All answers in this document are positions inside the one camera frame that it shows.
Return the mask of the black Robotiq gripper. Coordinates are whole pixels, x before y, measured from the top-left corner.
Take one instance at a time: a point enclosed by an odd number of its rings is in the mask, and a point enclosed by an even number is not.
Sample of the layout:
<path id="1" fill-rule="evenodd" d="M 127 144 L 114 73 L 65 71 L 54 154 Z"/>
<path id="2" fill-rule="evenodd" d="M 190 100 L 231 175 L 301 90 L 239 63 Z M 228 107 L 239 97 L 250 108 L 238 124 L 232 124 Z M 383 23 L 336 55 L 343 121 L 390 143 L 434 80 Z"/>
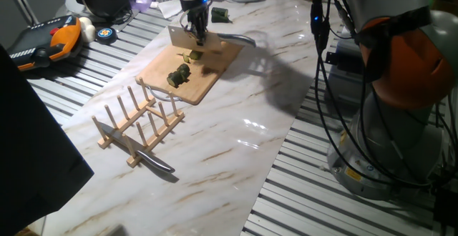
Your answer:
<path id="1" fill-rule="evenodd" d="M 189 16 L 187 17 L 186 32 L 192 38 L 197 36 L 197 44 L 202 46 L 206 40 L 211 0 L 180 0 L 180 4 L 182 7 L 180 21 L 188 14 L 196 18 L 196 24 L 194 25 L 192 19 Z"/>

